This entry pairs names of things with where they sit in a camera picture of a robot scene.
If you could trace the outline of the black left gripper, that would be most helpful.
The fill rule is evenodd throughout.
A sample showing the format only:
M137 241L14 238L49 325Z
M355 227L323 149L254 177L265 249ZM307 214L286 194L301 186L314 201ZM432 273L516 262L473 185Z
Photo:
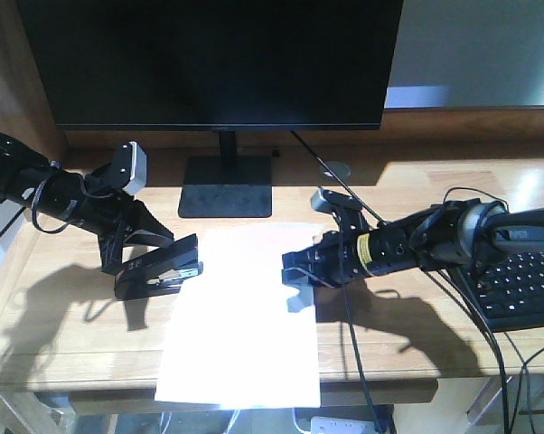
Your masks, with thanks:
M82 220L82 229L98 237L101 271L117 275L123 268L123 249L126 246L167 247L173 233L160 223L145 204L123 190L108 184L95 184L96 178L79 175L82 202L73 219Z

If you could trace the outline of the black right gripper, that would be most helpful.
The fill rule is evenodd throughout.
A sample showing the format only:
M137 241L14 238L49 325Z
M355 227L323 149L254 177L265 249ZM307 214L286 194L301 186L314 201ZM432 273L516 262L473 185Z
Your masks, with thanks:
M337 231L326 232L312 247L282 255L282 283L293 288L338 288L369 276L357 249L370 225L361 212L333 212Z

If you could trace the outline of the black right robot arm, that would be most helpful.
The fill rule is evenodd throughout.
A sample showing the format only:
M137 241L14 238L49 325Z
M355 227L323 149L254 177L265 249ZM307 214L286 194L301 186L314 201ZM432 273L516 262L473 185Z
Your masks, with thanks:
M339 288L406 269L471 268L516 253L544 252L544 208L508 212L501 201L449 201L375 229L357 205L316 209L330 213L339 229L309 248L283 254L287 286Z

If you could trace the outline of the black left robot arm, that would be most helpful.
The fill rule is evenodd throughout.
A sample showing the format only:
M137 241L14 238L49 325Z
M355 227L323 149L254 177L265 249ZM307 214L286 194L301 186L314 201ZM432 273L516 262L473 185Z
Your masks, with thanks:
M95 234L103 272L115 274L126 246L166 247L173 234L135 198L147 180L147 159L135 141L118 147L92 173L68 172L21 141L0 132L0 203L44 213L64 226Z

